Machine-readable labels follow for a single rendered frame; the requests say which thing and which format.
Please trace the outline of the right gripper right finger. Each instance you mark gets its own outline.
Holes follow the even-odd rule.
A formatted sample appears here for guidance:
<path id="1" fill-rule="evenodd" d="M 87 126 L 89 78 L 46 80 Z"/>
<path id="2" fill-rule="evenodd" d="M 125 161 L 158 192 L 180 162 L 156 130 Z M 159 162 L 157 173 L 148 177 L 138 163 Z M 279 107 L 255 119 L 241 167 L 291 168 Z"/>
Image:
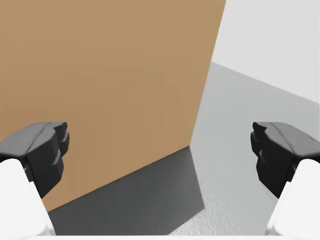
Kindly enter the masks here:
<path id="1" fill-rule="evenodd" d="M 265 235 L 320 237 L 320 141 L 283 122 L 254 122 L 260 182 L 278 199 Z"/>

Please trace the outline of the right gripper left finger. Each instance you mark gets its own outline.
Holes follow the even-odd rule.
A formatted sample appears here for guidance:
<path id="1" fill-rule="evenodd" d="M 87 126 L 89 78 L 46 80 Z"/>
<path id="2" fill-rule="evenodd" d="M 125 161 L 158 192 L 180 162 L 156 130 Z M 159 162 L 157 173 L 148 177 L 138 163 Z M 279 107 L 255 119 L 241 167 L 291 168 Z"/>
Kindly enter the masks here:
<path id="1" fill-rule="evenodd" d="M 66 122 L 37 122 L 0 142 L 0 237 L 54 236 L 42 202 L 61 180 Z"/>

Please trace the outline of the tall board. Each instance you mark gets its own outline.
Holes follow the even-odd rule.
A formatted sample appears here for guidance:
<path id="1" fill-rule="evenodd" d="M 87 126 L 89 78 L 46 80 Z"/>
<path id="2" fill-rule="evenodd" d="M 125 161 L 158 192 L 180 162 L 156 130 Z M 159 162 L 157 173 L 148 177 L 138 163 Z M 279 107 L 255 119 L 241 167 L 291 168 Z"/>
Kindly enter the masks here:
<path id="1" fill-rule="evenodd" d="M 189 146 L 226 0 L 0 0 L 0 140 L 66 122 L 54 210 Z"/>

